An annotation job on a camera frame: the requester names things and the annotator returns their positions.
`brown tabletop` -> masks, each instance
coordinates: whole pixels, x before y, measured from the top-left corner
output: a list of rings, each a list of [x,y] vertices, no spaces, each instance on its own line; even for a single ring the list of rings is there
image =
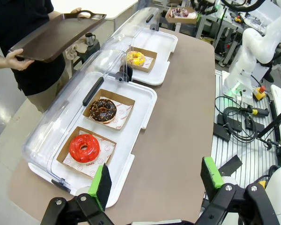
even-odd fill
[[[210,156],[214,123],[214,49],[183,34],[161,86],[134,162],[117,203],[106,210],[114,224],[181,218],[195,222],[204,186],[201,159]],[[72,196],[34,174],[22,160],[10,181],[9,198],[41,221],[53,197]]]

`brown serving tray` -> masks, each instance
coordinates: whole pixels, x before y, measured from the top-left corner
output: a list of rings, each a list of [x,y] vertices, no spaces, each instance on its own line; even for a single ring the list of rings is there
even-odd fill
[[[80,13],[89,13],[90,18],[78,18]],[[9,51],[22,48],[24,51],[18,56],[20,58],[51,62],[82,35],[101,24],[105,17],[106,14],[94,14],[87,10],[61,14],[30,33]]]

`yellow frosted donut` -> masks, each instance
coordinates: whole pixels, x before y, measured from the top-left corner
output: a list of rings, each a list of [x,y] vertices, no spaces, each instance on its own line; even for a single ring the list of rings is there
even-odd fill
[[[145,56],[141,52],[131,51],[127,53],[127,61],[141,67],[145,63]]]

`donut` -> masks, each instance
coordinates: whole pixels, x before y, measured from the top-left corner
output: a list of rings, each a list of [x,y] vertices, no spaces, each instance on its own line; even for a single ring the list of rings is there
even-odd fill
[[[101,123],[110,122],[117,113],[115,104],[109,99],[98,99],[92,103],[89,109],[90,116]]]
[[[170,17],[187,17],[188,16],[188,11],[184,8],[174,8],[170,12]]]
[[[131,51],[127,53],[127,61],[132,65],[142,67],[145,63],[145,56],[141,52]]]
[[[99,142],[93,135],[78,135],[71,141],[69,152],[77,162],[88,163],[98,157]]]

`slotted metal surface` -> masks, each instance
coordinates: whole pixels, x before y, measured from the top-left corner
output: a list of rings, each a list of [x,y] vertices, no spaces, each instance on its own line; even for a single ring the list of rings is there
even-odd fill
[[[216,94],[215,96],[223,96],[222,92],[222,72],[219,70],[215,71],[216,77]],[[238,107],[232,101],[228,99],[219,98],[216,101],[217,107],[221,112],[229,106]],[[267,99],[263,99],[259,102],[254,101],[254,107],[261,109],[269,109]],[[219,112],[215,109],[214,122],[217,122],[217,115]],[[235,120],[242,122],[243,131],[241,135],[245,135],[249,130],[245,129],[244,117],[240,115],[234,115],[232,117]],[[263,124],[265,127],[272,121],[271,116],[267,117],[253,117],[254,121]],[[268,138],[274,140],[273,132],[269,134]],[[277,164],[277,157],[275,148],[266,150],[266,147],[261,141],[254,140],[250,144],[241,144],[232,135],[229,142],[223,141],[222,139],[213,136],[211,157],[214,159],[217,168],[220,168],[233,156],[238,155],[243,165],[238,168],[231,177],[235,178],[238,185],[245,188],[247,185],[253,183],[257,178],[268,173],[268,169],[271,165]]]

